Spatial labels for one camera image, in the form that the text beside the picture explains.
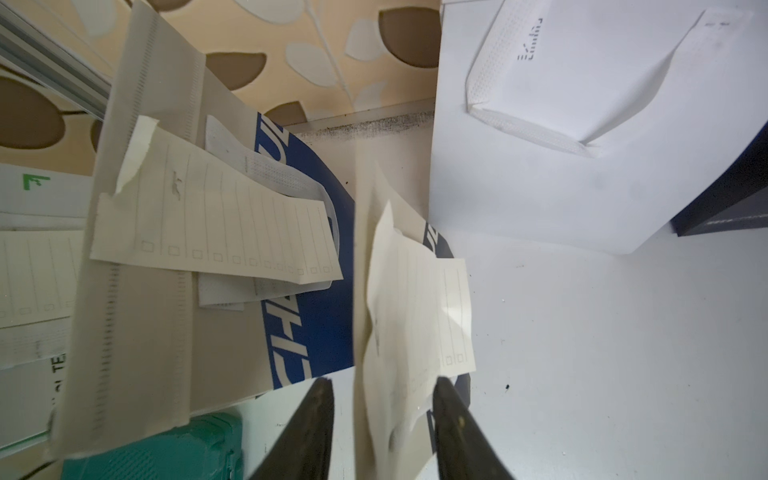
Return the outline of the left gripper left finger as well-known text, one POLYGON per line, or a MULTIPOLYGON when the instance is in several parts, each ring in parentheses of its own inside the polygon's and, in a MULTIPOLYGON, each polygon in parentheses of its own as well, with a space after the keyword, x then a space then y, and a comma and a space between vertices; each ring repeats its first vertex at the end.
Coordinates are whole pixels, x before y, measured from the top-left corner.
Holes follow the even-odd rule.
POLYGON ((250 479, 327 479, 331 465, 334 414, 332 381, 320 377, 313 382, 250 479))

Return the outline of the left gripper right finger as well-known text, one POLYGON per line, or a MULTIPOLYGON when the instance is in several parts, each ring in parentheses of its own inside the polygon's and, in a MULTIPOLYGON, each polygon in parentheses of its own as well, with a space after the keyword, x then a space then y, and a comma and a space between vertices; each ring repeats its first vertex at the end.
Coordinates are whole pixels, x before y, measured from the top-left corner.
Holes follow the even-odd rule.
POLYGON ((440 479, 514 479, 447 377, 436 381, 433 418, 440 479))

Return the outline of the blue white Cheerful bag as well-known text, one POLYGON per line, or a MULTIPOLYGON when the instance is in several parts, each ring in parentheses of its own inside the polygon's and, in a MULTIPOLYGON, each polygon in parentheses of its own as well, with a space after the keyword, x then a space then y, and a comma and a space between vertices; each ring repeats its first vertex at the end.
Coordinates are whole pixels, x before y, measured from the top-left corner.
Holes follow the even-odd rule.
POLYGON ((350 367, 353 223, 326 163, 136 2, 50 454, 103 453, 350 367))

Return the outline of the navy bag front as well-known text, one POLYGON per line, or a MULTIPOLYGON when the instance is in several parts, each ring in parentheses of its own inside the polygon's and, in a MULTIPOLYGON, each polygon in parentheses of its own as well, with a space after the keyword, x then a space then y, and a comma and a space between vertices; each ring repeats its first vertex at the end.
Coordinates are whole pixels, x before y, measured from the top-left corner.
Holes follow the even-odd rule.
POLYGON ((353 430, 359 479, 414 479, 436 449, 439 377, 476 369, 466 263, 356 148, 353 430))

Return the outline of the navy bag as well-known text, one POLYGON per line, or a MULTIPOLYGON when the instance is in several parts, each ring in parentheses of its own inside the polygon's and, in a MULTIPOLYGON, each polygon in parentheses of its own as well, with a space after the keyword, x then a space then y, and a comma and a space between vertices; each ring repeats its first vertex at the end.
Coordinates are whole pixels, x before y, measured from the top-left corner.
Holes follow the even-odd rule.
POLYGON ((439 377, 476 369, 466 263, 356 148, 353 430, 359 479, 414 479, 436 449, 439 377))
POLYGON ((679 212, 679 237, 767 227, 767 125, 736 161, 679 212))

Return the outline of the green white bag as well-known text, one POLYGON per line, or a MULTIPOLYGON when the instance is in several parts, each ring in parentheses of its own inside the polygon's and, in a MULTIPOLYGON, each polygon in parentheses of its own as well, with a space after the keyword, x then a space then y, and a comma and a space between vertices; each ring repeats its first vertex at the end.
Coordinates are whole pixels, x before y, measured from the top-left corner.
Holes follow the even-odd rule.
POLYGON ((47 437, 63 388, 88 176, 1 167, 1 454, 47 437))

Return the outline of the green tool case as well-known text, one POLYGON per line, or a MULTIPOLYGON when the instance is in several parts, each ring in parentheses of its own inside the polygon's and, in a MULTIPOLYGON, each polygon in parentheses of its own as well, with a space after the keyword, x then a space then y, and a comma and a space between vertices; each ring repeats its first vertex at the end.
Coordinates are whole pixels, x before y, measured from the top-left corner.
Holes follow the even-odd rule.
POLYGON ((211 413, 167 432, 63 462, 63 479, 242 479, 240 417, 211 413))

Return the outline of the large white paper bag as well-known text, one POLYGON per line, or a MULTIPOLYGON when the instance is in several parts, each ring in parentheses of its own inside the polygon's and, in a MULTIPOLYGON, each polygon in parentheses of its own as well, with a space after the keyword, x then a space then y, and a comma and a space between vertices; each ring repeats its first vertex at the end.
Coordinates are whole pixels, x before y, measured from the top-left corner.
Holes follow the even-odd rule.
POLYGON ((763 1, 446 1, 429 219, 636 250, 767 121, 763 1))

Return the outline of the navy bag rear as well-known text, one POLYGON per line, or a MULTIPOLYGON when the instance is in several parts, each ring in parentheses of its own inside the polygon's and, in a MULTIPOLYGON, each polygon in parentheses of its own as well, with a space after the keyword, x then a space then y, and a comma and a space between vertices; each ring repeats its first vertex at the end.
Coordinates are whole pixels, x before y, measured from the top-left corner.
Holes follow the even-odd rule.
POLYGON ((767 125, 736 161, 679 212, 679 237, 767 227, 767 125))

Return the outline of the aluminium frame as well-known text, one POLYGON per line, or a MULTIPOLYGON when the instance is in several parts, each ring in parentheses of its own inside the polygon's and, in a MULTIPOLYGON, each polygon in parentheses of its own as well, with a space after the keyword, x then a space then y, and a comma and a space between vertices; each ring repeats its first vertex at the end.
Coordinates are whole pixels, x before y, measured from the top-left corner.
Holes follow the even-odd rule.
POLYGON ((93 117, 105 118, 109 82, 1 2, 1 59, 93 117))

